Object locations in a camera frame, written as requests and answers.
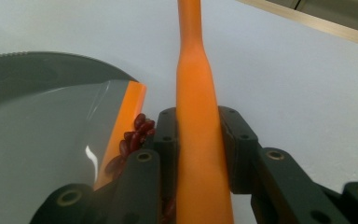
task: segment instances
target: black metal bracket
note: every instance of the black metal bracket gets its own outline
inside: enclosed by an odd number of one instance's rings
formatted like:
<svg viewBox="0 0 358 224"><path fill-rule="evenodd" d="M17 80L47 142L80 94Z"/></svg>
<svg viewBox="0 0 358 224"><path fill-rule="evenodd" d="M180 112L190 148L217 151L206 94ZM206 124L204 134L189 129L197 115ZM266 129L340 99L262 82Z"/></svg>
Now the black metal bracket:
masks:
<svg viewBox="0 0 358 224"><path fill-rule="evenodd" d="M230 189L252 194L258 223L358 223L358 183L342 195L317 185L289 153L262 148L237 111L219 112Z"/></svg>
<svg viewBox="0 0 358 224"><path fill-rule="evenodd" d="M159 113L153 149L161 157L161 196L163 200L176 195L179 144L176 125L176 108Z"/></svg>
<svg viewBox="0 0 358 224"><path fill-rule="evenodd" d="M132 224L161 219L160 159L154 150L130 154L120 178L101 189L71 184L55 190L31 223Z"/></svg>

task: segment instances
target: white table surface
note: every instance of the white table surface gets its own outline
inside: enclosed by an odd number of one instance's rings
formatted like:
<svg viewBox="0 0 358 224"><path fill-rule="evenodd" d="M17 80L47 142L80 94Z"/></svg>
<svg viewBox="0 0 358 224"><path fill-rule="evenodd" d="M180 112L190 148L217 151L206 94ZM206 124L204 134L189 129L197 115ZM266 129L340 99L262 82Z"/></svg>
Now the white table surface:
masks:
<svg viewBox="0 0 358 224"><path fill-rule="evenodd" d="M316 182L358 180L358 44L233 0L203 1L204 43L220 105L237 109L264 147L291 153ZM175 105L176 1L0 1L0 54L93 57L147 87L144 112ZM254 223L234 196L236 223Z"/></svg>

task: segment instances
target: orange tube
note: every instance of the orange tube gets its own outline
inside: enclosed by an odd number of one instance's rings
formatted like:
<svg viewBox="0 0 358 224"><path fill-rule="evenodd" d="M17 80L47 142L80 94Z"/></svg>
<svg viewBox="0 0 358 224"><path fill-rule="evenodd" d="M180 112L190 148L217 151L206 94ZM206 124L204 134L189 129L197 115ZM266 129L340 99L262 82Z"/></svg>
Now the orange tube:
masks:
<svg viewBox="0 0 358 224"><path fill-rule="evenodd" d="M176 116L178 224L233 223L213 76L202 44L200 0L178 0L181 51Z"/></svg>

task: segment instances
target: white surface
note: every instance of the white surface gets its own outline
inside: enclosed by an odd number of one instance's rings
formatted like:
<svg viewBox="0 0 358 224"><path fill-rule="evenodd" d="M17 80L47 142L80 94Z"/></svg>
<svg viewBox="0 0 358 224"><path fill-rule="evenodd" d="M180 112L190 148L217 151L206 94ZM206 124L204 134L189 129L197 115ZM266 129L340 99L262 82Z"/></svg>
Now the white surface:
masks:
<svg viewBox="0 0 358 224"><path fill-rule="evenodd" d="M219 104L314 181L341 191L358 180L358 44L231 0L203 1L203 25ZM152 119L175 104L178 29L175 1L0 1L0 53L111 63L148 87ZM233 199L237 223L253 222L246 198Z"/></svg>

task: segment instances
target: orange edge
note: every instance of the orange edge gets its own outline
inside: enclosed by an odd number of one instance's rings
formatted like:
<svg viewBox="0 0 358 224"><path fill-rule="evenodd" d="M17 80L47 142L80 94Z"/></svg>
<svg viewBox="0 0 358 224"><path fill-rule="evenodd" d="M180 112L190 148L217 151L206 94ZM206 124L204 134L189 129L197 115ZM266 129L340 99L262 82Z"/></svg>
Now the orange edge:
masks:
<svg viewBox="0 0 358 224"><path fill-rule="evenodd" d="M146 86L139 82L130 81L123 98L120 110L118 111L115 126L113 127L109 143L106 148L103 162L100 166L94 190L103 187L112 181L112 176L104 172L104 167L114 157L119 155L118 145L124 139L124 132L133 130L133 121L141 113L146 94Z"/></svg>

